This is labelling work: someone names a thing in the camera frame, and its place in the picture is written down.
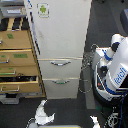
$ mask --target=white robot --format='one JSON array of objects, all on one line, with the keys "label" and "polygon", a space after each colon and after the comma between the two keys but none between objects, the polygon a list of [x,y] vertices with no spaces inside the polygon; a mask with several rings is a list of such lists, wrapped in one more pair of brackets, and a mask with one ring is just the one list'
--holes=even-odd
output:
[{"label": "white robot", "polygon": [[106,103],[124,97],[128,90],[128,37],[112,36],[111,47],[96,48],[92,69],[94,70],[94,93]]}]

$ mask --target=black floor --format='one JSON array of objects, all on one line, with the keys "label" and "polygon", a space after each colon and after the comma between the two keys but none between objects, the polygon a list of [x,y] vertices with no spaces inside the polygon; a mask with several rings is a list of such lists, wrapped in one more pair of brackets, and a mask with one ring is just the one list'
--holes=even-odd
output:
[{"label": "black floor", "polygon": [[[111,36],[115,33],[126,36],[120,23],[120,12],[128,7],[128,1],[121,3],[120,0],[107,0],[104,4],[100,4],[98,1],[93,0],[92,2],[85,46],[87,53],[91,52],[92,44],[100,47],[110,46]],[[89,70],[82,71],[82,78],[89,79],[89,76]],[[86,82],[80,81],[80,85],[87,91]],[[26,128],[28,120],[35,116],[41,100],[43,98],[23,98],[20,99],[18,105],[0,104],[0,128]],[[94,115],[98,117],[101,128],[103,128],[105,119],[97,109],[97,104],[94,106],[92,102],[97,102],[92,93],[84,94],[80,91],[77,99],[48,100],[45,105],[46,113],[48,115],[55,113],[55,120],[50,125],[79,125],[83,128],[92,128],[93,122],[90,116]]]}]

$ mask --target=refrigerator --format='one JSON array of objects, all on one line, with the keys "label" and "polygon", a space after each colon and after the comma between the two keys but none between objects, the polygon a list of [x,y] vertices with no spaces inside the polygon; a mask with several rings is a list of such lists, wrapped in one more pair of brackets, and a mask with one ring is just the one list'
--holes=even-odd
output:
[{"label": "refrigerator", "polygon": [[77,98],[91,0],[24,0],[47,99]]}]

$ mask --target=cabinet handle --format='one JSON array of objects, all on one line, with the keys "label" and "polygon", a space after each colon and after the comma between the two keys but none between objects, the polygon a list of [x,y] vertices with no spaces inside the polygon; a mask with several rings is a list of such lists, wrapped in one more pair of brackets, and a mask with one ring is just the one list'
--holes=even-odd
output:
[{"label": "cabinet handle", "polygon": [[19,90],[20,90],[20,88],[19,88],[19,86],[18,86],[18,88],[17,88],[17,90],[6,90],[6,91],[3,91],[3,88],[5,88],[5,86],[2,86],[1,87],[1,92],[19,92]]},{"label": "cabinet handle", "polygon": [[6,61],[0,62],[0,64],[5,64],[5,63],[9,63],[9,59],[7,59]]},{"label": "cabinet handle", "polygon": [[2,40],[0,40],[0,44],[2,44]]},{"label": "cabinet handle", "polygon": [[65,63],[63,63],[63,64],[57,64],[57,63],[54,62],[54,61],[51,61],[50,63],[53,64],[53,65],[56,65],[56,66],[64,66],[64,65],[67,65],[67,64],[71,63],[71,61],[65,62]]},{"label": "cabinet handle", "polygon": [[16,71],[14,72],[8,72],[8,73],[0,73],[0,75],[15,75]]},{"label": "cabinet handle", "polygon": [[52,81],[52,82],[54,82],[54,83],[56,83],[56,84],[66,84],[66,83],[68,83],[68,82],[70,82],[69,80],[66,80],[66,81],[61,81],[61,80],[56,80],[56,81]]}]

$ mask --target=drawer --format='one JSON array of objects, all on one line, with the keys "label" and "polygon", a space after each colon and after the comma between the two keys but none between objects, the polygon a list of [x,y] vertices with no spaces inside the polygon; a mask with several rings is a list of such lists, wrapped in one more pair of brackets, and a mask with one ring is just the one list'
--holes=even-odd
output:
[{"label": "drawer", "polygon": [[37,76],[36,65],[22,67],[0,67],[0,77]]},{"label": "drawer", "polygon": [[31,48],[27,31],[0,32],[0,49],[27,49]]},{"label": "drawer", "polygon": [[35,65],[32,50],[0,50],[0,66]]},{"label": "drawer", "polygon": [[42,78],[79,77],[82,59],[38,61]]},{"label": "drawer", "polygon": [[27,82],[1,82],[0,93],[27,93],[39,92],[38,78],[34,81]]},{"label": "drawer", "polygon": [[43,80],[47,99],[77,98],[79,79]]}]

